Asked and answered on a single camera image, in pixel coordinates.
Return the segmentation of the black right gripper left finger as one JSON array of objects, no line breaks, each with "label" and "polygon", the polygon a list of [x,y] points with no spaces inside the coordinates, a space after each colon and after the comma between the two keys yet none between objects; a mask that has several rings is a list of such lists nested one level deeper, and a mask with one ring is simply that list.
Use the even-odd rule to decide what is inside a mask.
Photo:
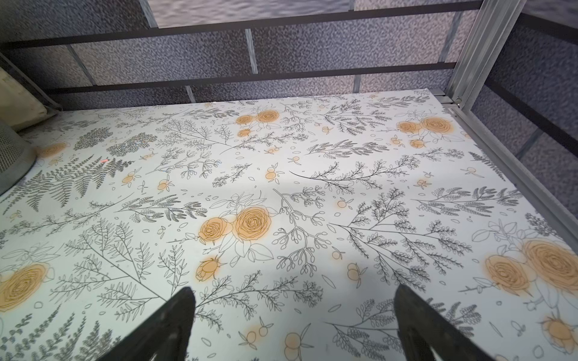
[{"label": "black right gripper left finger", "polygon": [[184,360],[194,325],[196,298],[179,290],[101,360]]}]

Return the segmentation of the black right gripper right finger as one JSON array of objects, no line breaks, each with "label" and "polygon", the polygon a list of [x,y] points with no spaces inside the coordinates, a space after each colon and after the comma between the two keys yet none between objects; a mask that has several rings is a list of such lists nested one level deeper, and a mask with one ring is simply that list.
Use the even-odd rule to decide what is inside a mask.
[{"label": "black right gripper right finger", "polygon": [[397,288],[394,313],[407,360],[492,360],[408,286]]}]

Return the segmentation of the grey mesh trash bin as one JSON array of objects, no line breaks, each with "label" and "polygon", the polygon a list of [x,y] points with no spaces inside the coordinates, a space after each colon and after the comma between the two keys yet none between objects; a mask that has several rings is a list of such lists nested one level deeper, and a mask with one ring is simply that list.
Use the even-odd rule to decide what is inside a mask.
[{"label": "grey mesh trash bin", "polygon": [[36,151],[10,126],[1,122],[1,194],[10,190],[36,162]]}]

